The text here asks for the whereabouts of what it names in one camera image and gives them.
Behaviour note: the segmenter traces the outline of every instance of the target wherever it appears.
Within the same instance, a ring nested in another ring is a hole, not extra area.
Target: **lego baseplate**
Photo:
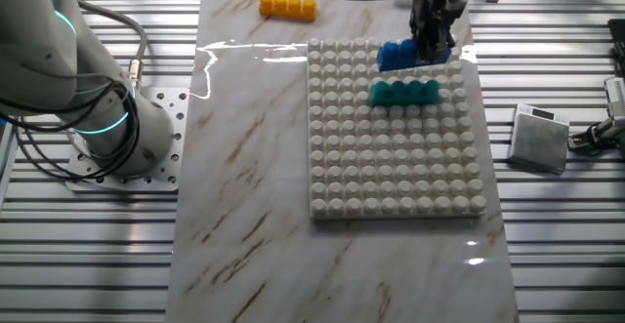
[[[308,44],[311,217],[484,214],[480,169],[486,162],[478,161],[474,146],[460,52],[454,49],[447,64],[379,72],[379,47],[380,41],[362,38]],[[375,83],[415,79],[439,82],[439,104],[369,105]]]

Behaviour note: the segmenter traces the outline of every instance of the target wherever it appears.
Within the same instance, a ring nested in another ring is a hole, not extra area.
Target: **silver device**
[[[568,151],[568,118],[520,103],[515,113],[509,158],[561,174]]]

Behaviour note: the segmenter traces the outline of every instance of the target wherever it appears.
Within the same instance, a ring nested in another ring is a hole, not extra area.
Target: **small teal block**
[[[391,85],[381,81],[371,87],[371,106],[437,104],[440,100],[438,89],[440,89],[440,84],[436,80],[429,80],[425,84],[418,80],[413,80],[408,84],[396,81]]]
[[[414,68],[422,65],[443,64],[447,63],[451,50],[447,50],[434,63],[427,61],[419,61],[419,49],[412,39],[406,39],[400,45],[393,41],[389,41],[378,51],[378,69],[381,72],[389,70],[399,70],[406,68]]]

